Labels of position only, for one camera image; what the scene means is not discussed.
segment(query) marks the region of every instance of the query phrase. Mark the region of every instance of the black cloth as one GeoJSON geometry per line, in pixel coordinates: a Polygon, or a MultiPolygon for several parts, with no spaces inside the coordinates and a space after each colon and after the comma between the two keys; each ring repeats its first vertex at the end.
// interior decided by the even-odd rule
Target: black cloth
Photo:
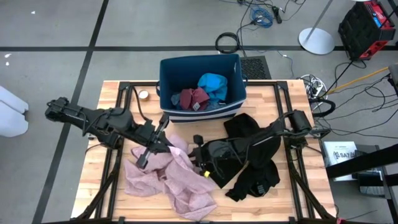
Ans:
{"type": "MultiPolygon", "coordinates": [[[[245,138],[259,131],[271,130],[271,127],[261,129],[256,120],[247,114],[240,114],[226,121],[224,126],[229,138],[245,138]]],[[[270,187],[275,187],[280,179],[276,165],[271,158],[278,151],[279,146],[280,137],[275,137],[249,147],[249,164],[239,175],[234,188],[229,190],[226,196],[237,202],[245,199],[247,194],[254,197],[264,196],[270,187]]]]}

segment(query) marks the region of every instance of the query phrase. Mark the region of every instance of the wooden tabletop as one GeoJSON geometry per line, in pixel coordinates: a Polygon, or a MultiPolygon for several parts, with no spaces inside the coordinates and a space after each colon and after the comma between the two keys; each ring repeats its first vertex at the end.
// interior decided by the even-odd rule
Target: wooden tabletop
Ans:
{"type": "MultiPolygon", "coordinates": [[[[289,84],[289,93],[293,109],[304,111],[313,125],[313,119],[308,105],[303,81],[287,80],[287,83],[289,84]]],[[[103,83],[98,108],[108,109],[110,107],[114,107],[118,93],[118,86],[119,81],[105,81],[103,83]]],[[[145,116],[152,119],[154,124],[157,125],[158,120],[162,116],[162,110],[159,107],[159,97],[156,95],[155,87],[137,86],[136,88],[137,91],[147,90],[149,92],[149,101],[141,102],[142,111],[145,116]]],[[[273,87],[248,86],[246,91],[247,99],[238,113],[249,114],[259,123],[260,127],[266,127],[278,118],[273,87]]],[[[284,104],[284,111],[286,111],[282,92],[281,98],[284,104]]],[[[134,120],[137,123],[144,122],[139,115],[135,97],[131,102],[131,111],[133,113],[134,120]]],[[[170,123],[166,129],[166,135],[170,136],[172,133],[178,134],[184,138],[184,140],[189,142],[190,147],[192,148],[194,146],[192,139],[194,134],[201,134],[205,142],[225,138],[227,134],[223,126],[224,121],[225,119],[217,121],[202,121],[192,124],[170,123]]],[[[319,143],[316,139],[308,138],[307,141],[309,146],[320,150],[319,143]]],[[[98,144],[98,142],[90,141],[88,147],[95,144],[98,144]]],[[[126,186],[124,160],[135,160],[130,153],[130,149],[135,146],[137,146],[137,144],[132,141],[125,141],[124,143],[123,159],[119,174],[113,219],[117,220],[118,217],[124,216],[126,217],[126,221],[186,221],[171,209],[169,199],[164,194],[158,194],[151,197],[135,197],[124,193],[124,188],[126,186]]],[[[83,170],[81,172],[72,217],[76,217],[84,211],[100,188],[105,154],[106,149],[101,146],[94,147],[87,152],[83,170]]],[[[336,211],[334,201],[321,154],[311,149],[304,148],[302,155],[311,191],[328,212],[335,215],[336,211]]],[[[237,178],[235,177],[223,189],[217,189],[212,192],[212,196],[218,207],[203,220],[236,222],[287,221],[288,217],[295,217],[294,200],[283,144],[281,144],[278,152],[272,160],[275,162],[280,176],[280,183],[276,185],[276,187],[271,188],[264,197],[255,198],[248,195],[245,200],[235,202],[229,197],[224,196],[228,189],[233,187],[237,178]]],[[[305,217],[308,217],[304,196],[300,187],[299,194],[303,214],[305,217]]],[[[108,197],[109,191],[105,196],[103,214],[106,214],[108,197]]]]}

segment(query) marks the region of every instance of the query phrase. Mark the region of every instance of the concrete floor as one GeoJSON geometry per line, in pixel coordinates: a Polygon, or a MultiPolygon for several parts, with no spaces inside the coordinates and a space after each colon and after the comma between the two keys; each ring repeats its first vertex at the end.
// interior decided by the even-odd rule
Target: concrete floor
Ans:
{"type": "MultiPolygon", "coordinates": [[[[245,45],[276,46],[277,49],[291,46],[291,51],[282,52],[294,60],[295,77],[311,73],[328,86],[331,85],[335,66],[348,61],[346,54],[334,51],[317,56],[296,47],[299,45],[299,32],[313,25],[313,18],[320,14],[326,2],[307,0],[293,19],[282,24],[274,23],[270,29],[244,29],[245,45]]],[[[387,11],[391,12],[387,1],[382,2],[387,11]]],[[[274,0],[276,6],[283,7],[285,3],[286,0],[274,0]]],[[[0,85],[24,99],[30,106],[27,114],[28,132],[16,138],[0,138],[0,223],[32,222],[62,130],[62,124],[45,119],[46,102],[59,96],[72,98],[73,93],[79,90],[78,86],[76,89],[76,83],[80,77],[84,82],[81,94],[75,95],[75,100],[82,106],[95,108],[103,80],[156,80],[159,77],[159,61],[163,58],[217,54],[217,51],[212,50],[215,39],[222,32],[235,32],[246,10],[237,4],[217,0],[110,0],[98,39],[92,44],[144,47],[110,52],[92,48],[94,45],[85,48],[90,44],[102,4],[103,1],[100,0],[0,0],[0,85]],[[196,48],[192,46],[208,46],[203,48],[208,51],[195,51],[196,48]],[[48,47],[82,48],[54,50],[48,47]],[[90,52],[86,52],[87,49],[94,50],[92,58],[90,52]],[[3,55],[8,53],[12,55],[5,58],[3,55]],[[86,74],[84,69],[81,72],[82,65],[89,66],[86,74]]],[[[320,27],[335,38],[337,46],[341,46],[336,31],[338,23],[353,4],[352,1],[334,1],[320,23],[320,27]]],[[[297,8],[297,5],[290,3],[283,18],[288,18],[297,8]]],[[[397,37],[389,45],[394,45],[397,37]]],[[[233,43],[224,40],[223,44],[233,43]]],[[[248,56],[265,55],[273,79],[291,77],[290,61],[277,52],[247,53],[248,56]]],[[[395,50],[379,52],[366,62],[366,69],[351,67],[339,83],[346,83],[396,63],[397,59],[398,53],[395,50]]],[[[393,93],[387,82],[377,84],[377,87],[386,95],[393,93]]],[[[338,105],[360,90],[361,88],[347,90],[331,95],[330,99],[338,105]]],[[[329,118],[379,105],[382,99],[359,95],[350,102],[329,118]]],[[[385,121],[396,109],[397,106],[377,113],[362,111],[349,119],[333,120],[331,125],[333,128],[354,131],[385,121]]],[[[385,125],[363,133],[393,136],[397,132],[396,119],[394,117],[385,125]]],[[[325,140],[378,144],[381,148],[396,143],[394,139],[355,134],[337,136],[333,133],[325,140]]],[[[86,146],[87,140],[81,137],[81,131],[72,127],[43,222],[70,218],[86,146]]],[[[395,170],[398,169],[389,167],[390,173],[395,170]]],[[[355,220],[392,223],[385,200],[360,195],[358,186],[353,182],[331,183],[331,187],[341,217],[349,218],[377,210],[355,220]]]]}

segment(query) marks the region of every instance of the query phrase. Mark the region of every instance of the clothing in bin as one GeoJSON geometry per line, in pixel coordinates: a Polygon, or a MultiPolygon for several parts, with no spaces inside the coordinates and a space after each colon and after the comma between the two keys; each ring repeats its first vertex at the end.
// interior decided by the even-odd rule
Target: clothing in bin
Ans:
{"type": "Polygon", "coordinates": [[[213,73],[204,74],[198,82],[197,89],[184,89],[175,93],[171,101],[177,110],[203,111],[220,108],[228,91],[227,79],[213,73]]]}

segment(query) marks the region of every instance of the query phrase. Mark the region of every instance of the blue storage bin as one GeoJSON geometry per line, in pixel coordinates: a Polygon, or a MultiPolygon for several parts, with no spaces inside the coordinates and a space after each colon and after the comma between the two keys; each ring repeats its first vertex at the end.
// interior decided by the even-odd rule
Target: blue storage bin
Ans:
{"type": "Polygon", "coordinates": [[[165,59],[160,62],[160,79],[157,94],[160,108],[173,123],[189,123],[211,119],[231,118],[246,99],[239,55],[200,55],[165,59]],[[205,73],[219,74],[228,80],[226,105],[214,110],[176,110],[171,96],[183,89],[198,88],[198,81],[205,73]]]}

